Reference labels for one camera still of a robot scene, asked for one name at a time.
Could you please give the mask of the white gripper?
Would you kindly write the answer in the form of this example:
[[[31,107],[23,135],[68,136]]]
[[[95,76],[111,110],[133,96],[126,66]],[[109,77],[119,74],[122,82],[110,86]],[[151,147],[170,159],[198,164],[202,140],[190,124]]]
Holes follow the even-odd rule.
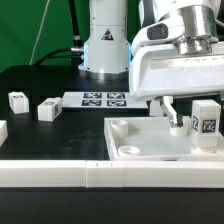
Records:
[[[131,47],[131,97],[139,101],[161,97],[160,107],[172,128],[183,126],[182,116],[172,107],[172,96],[203,95],[224,90],[224,43],[214,38],[209,53],[181,55],[174,42],[184,31],[182,22],[159,22],[142,28]]]

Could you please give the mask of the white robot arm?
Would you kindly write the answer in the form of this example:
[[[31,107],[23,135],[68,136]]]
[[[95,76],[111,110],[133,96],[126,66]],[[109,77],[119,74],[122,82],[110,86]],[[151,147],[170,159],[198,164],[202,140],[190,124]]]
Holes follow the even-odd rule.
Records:
[[[126,40],[126,1],[90,0],[90,36],[84,44],[84,74],[118,79],[129,74],[130,95],[160,100],[172,126],[181,118],[171,97],[224,91],[224,42],[216,17],[221,0],[140,0],[141,28]]]

